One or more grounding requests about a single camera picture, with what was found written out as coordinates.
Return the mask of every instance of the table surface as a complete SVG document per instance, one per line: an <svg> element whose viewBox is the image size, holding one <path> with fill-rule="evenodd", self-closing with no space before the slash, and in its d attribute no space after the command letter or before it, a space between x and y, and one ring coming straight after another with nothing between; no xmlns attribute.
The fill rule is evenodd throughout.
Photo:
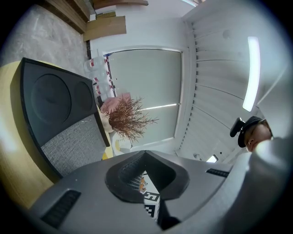
<svg viewBox="0 0 293 234"><path fill-rule="evenodd" d="M53 182L33 161L15 124L11 81L19 64L20 61L16 61L0 68L0 179L14 202L30 208ZM112 146L106 148L103 159L111 157Z"/></svg>

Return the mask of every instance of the plant pot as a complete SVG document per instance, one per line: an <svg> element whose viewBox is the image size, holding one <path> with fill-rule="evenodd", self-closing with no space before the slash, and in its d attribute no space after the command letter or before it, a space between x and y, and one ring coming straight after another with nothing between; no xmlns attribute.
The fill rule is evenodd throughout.
<svg viewBox="0 0 293 234"><path fill-rule="evenodd" d="M99 112L99 114L100 114L105 132L108 132L108 133L113 132L114 130L112 129L112 126L109 124L109 117L107 116L107 114L102 112Z"/></svg>

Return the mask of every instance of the led light strip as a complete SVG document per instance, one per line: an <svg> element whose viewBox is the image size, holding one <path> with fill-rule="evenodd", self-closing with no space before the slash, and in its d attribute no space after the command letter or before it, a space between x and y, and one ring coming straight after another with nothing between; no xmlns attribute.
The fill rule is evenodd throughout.
<svg viewBox="0 0 293 234"><path fill-rule="evenodd" d="M247 91L242 107L250 112L255 102L260 81L260 45L257 37L248 37L248 45L250 70Z"/></svg>
<svg viewBox="0 0 293 234"><path fill-rule="evenodd" d="M192 0L181 0L181 1L186 2L186 3L196 7L196 3L194 1L192 1Z"/></svg>
<svg viewBox="0 0 293 234"><path fill-rule="evenodd" d="M176 106L176 105L178 105L178 104L175 103L175 104L164 105L164 106L155 106L155 107L150 107L150 108L141 109L140 111L151 110L151 109L157 109L157 108L168 107L168 106Z"/></svg>

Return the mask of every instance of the speaker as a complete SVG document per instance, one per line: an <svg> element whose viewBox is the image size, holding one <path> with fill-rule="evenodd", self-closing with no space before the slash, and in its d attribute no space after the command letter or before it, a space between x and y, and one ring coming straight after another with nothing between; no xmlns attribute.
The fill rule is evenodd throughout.
<svg viewBox="0 0 293 234"><path fill-rule="evenodd" d="M91 80L49 64L23 58L20 92L29 132L39 146L92 114L95 114L103 140L109 146Z"/></svg>

